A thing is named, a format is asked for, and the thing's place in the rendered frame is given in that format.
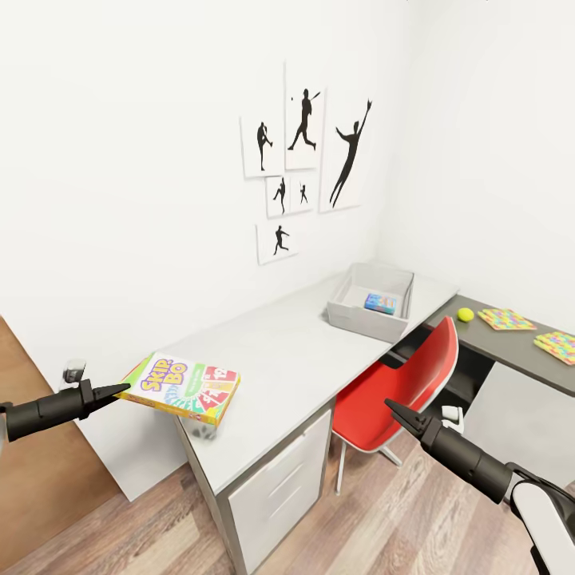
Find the tennis ball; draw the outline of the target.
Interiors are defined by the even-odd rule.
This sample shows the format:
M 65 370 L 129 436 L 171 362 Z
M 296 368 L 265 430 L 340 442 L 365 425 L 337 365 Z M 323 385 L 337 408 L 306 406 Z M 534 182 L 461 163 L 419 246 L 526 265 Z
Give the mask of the tennis ball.
M 470 322 L 474 318 L 474 313 L 470 309 L 464 307 L 458 311 L 457 317 L 462 322 Z

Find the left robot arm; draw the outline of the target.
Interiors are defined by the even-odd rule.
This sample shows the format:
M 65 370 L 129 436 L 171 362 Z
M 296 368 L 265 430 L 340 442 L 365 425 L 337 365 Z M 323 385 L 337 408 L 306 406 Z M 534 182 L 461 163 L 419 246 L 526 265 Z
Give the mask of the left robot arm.
M 69 359 L 54 395 L 18 406 L 12 402 L 0 403 L 0 454 L 7 432 L 12 443 L 70 420 L 75 422 L 76 418 L 84 420 L 89 414 L 117 401 L 117 393 L 131 388 L 131 383 L 92 388 L 89 379 L 82 379 L 85 365 L 85 359 Z

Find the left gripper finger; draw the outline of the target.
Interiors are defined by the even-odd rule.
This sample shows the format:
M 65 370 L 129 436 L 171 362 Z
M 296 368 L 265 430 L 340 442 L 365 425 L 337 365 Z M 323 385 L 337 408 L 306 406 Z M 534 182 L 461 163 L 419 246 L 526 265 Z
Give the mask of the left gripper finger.
M 131 388 L 131 383 L 122 383 L 116 385 L 107 385 L 105 387 L 97 387 L 93 389 L 94 402 L 98 403 L 101 400 L 107 399 L 110 396 L 116 395 L 124 390 Z
M 102 407 L 108 406 L 111 403 L 114 403 L 115 401 L 117 401 L 119 398 L 117 398 L 115 395 L 110 396 L 107 399 L 101 400 L 100 402 L 96 402 L 93 409 L 91 410 L 91 412 L 95 412 L 96 410 L 101 409 Z

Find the jigsaw puzzle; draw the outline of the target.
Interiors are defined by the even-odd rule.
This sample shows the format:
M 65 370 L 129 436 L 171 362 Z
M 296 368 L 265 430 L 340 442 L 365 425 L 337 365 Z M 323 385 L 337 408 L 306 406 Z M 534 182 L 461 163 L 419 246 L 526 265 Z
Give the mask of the jigsaw puzzle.
M 485 309 L 484 313 L 479 312 L 477 315 L 482 317 L 494 330 L 537 330 L 537 327 L 511 309 Z
M 568 363 L 568 365 L 575 364 L 575 337 L 562 331 L 557 331 L 556 333 L 538 336 L 534 343 L 563 362 Z

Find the board game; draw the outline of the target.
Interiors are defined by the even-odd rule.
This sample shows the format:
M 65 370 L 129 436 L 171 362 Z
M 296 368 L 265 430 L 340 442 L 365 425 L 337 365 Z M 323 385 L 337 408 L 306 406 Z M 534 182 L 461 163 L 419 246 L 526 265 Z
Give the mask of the board game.
M 240 384 L 238 372 L 151 352 L 120 382 L 119 399 L 219 426 Z
M 368 294 L 365 307 L 393 315 L 395 313 L 396 300 L 396 298 L 383 295 Z

